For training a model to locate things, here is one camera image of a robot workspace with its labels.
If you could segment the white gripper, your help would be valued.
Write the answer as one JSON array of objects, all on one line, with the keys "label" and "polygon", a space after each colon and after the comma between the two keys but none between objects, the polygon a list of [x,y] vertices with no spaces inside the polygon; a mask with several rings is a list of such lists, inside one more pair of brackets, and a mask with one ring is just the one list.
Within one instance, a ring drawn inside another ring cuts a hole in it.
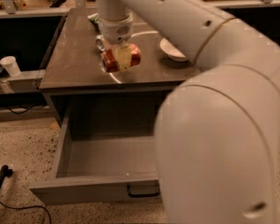
[{"label": "white gripper", "polygon": [[98,19],[99,30],[104,39],[111,45],[117,67],[120,71],[125,71],[131,66],[132,49],[129,44],[117,45],[126,42],[133,34],[133,14],[119,21],[109,21],[102,17]]}]

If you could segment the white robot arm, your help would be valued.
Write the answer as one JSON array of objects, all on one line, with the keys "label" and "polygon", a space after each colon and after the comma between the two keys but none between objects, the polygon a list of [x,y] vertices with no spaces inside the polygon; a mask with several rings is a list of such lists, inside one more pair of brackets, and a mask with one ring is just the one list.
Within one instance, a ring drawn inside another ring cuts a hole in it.
[{"label": "white robot arm", "polygon": [[96,0],[110,42],[129,11],[201,72],[155,122],[161,197],[172,224],[277,224],[280,47],[200,0]]}]

